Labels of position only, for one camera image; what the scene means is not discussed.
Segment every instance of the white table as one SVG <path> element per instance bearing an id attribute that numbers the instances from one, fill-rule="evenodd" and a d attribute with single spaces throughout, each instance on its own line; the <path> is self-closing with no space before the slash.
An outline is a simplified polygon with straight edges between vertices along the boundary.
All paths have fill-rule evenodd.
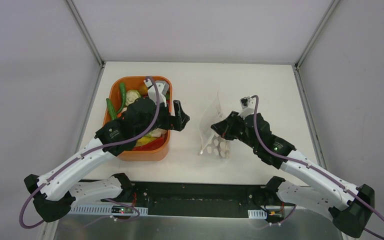
<path id="1" fill-rule="evenodd" d="M 263 185 L 272 176 L 297 185 L 301 180 L 266 165 L 250 147 L 235 140 L 230 158 L 198 156 L 201 149 L 199 122 L 217 92 L 223 113 L 241 110 L 239 99 L 257 94 L 258 111 L 270 123 L 273 134 L 286 139 L 316 163 L 309 129 L 292 66 L 260 64 L 107 62 L 90 112 L 81 146 L 102 127 L 106 101 L 113 83 L 126 76 L 163 76 L 173 86 L 190 121 L 182 132 L 171 131 L 169 152 L 157 162 L 128 162 L 114 158 L 86 179 L 106 179 L 126 173 L 131 181 Z"/>

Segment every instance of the gray wall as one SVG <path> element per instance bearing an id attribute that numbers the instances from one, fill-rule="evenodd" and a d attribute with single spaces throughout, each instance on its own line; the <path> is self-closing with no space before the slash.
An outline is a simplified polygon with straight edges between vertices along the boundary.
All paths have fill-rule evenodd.
<path id="1" fill-rule="evenodd" d="M 301 78 L 328 169 L 373 187 L 384 214 L 384 1 L 344 0 Z M 384 235 L 375 215 L 368 227 Z"/>
<path id="2" fill-rule="evenodd" d="M 331 0 L 75 0 L 106 61 L 295 63 Z"/>
<path id="3" fill-rule="evenodd" d="M 0 240 L 37 238 L 23 179 L 74 152 L 98 71 L 64 1 L 0 0 Z"/>

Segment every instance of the orange plastic container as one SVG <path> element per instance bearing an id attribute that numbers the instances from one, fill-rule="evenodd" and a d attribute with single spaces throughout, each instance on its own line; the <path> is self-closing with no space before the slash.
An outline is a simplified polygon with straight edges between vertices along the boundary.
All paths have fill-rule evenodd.
<path id="1" fill-rule="evenodd" d="M 109 93 L 109 99 L 114 105 L 114 109 L 117 111 L 120 109 L 121 95 L 120 95 L 120 83 L 124 83 L 126 91 L 129 90 L 138 90 L 139 87 L 144 84 L 146 76 L 126 76 L 118 79 L 111 87 L 111 92 Z M 170 91 L 170 102 L 168 104 L 168 111 L 172 112 L 172 95 L 173 88 L 172 83 L 163 76 L 152 76 L 155 81 L 165 81 L 168 83 L 168 89 Z M 103 118 L 103 125 L 108 123 L 111 120 L 108 109 L 105 110 L 105 117 Z M 117 157 L 123 161 L 161 161 L 169 153 L 169 140 L 170 140 L 170 131 L 167 131 L 167 134 L 164 135 L 164 143 L 162 146 L 155 150 L 136 150 L 136 151 L 124 151 Z"/>

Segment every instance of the plastic bag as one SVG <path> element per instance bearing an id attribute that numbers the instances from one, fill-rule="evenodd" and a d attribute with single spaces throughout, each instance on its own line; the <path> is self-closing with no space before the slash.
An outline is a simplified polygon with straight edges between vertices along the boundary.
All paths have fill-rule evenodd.
<path id="1" fill-rule="evenodd" d="M 219 94 L 210 106 L 203 112 L 199 121 L 199 135 L 201 136 L 201 150 L 199 155 L 212 155 L 215 157 L 229 158 L 229 141 L 221 138 L 211 125 L 223 119 L 222 106 L 220 105 Z"/>

